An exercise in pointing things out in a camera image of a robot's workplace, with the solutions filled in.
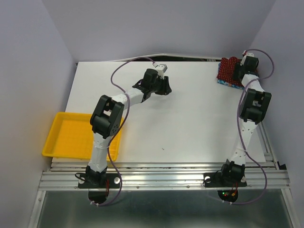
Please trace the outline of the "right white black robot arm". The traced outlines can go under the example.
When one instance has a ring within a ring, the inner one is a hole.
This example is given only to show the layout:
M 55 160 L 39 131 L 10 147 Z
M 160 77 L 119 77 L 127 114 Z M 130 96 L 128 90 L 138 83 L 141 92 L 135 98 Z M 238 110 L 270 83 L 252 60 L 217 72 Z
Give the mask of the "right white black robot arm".
M 237 107 L 238 139 L 229 158 L 219 173 L 223 185 L 245 186 L 247 147 L 258 124 L 265 118 L 272 95 L 266 92 L 260 82 L 257 67 L 259 59 L 253 53 L 245 51 L 241 60 L 223 58 L 218 72 L 218 81 L 222 84 L 242 88 L 243 92 Z

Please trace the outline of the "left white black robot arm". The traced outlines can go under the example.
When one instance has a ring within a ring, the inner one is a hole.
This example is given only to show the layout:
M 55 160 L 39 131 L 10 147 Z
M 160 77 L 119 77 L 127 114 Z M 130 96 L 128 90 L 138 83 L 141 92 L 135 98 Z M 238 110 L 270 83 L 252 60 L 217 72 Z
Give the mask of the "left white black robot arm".
M 108 184 L 107 158 L 110 141 L 119 133 L 124 110 L 146 101 L 152 94 L 168 95 L 172 92 L 165 64 L 147 69 L 143 79 L 139 80 L 127 92 L 120 95 L 100 97 L 90 124 L 93 131 L 93 149 L 85 173 L 79 174 L 78 187 L 81 189 L 104 188 Z

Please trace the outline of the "red polka dot skirt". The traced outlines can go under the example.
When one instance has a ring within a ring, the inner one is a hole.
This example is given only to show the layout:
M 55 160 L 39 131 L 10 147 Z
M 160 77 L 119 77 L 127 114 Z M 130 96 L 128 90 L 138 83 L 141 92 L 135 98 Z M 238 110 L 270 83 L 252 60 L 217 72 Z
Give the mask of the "red polka dot skirt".
M 243 86 L 239 81 L 233 79 L 235 66 L 240 63 L 237 57 L 223 57 L 218 65 L 217 82 L 224 86 L 233 87 L 243 90 Z

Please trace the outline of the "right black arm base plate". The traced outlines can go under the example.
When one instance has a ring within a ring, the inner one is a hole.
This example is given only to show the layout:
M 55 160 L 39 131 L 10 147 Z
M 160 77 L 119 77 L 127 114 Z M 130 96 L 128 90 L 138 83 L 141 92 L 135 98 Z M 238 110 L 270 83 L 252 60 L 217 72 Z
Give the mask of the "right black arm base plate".
M 206 172 L 204 175 L 203 185 L 206 188 L 220 187 L 246 187 L 246 182 L 240 182 L 228 177 L 222 176 L 221 172 Z

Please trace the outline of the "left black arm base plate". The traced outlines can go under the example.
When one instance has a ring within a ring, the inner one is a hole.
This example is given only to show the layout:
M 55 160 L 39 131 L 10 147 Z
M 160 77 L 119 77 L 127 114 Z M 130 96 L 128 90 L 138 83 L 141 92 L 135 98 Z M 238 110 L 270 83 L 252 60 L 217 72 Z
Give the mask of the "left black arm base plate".
M 117 173 L 106 173 L 101 182 L 90 180 L 85 173 L 76 173 L 79 189 L 118 189 L 120 188 L 120 178 Z

